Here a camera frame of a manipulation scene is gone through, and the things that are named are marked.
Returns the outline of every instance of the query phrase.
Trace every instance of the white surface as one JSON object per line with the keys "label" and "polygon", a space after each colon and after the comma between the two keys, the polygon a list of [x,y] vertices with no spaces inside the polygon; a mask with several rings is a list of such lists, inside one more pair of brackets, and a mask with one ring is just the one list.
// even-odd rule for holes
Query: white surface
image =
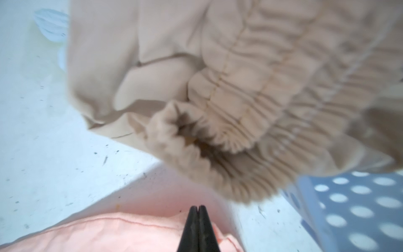
{"label": "white surface", "polygon": [[[87,132],[68,105],[57,66],[61,45],[33,21],[37,9],[66,7],[64,0],[0,1],[0,244],[55,225],[158,163]],[[143,188],[131,193],[147,193]],[[232,204],[232,211],[247,251],[319,251],[283,198]]]}

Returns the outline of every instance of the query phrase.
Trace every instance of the pink towel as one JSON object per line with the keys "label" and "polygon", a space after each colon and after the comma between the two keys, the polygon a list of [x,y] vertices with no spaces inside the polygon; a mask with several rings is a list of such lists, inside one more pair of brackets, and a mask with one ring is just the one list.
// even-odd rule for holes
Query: pink towel
{"label": "pink towel", "polygon": [[[121,212],[97,215],[45,230],[0,252],[175,252],[186,217],[186,212],[170,218]],[[232,235],[223,235],[212,225],[221,252],[243,252]]]}

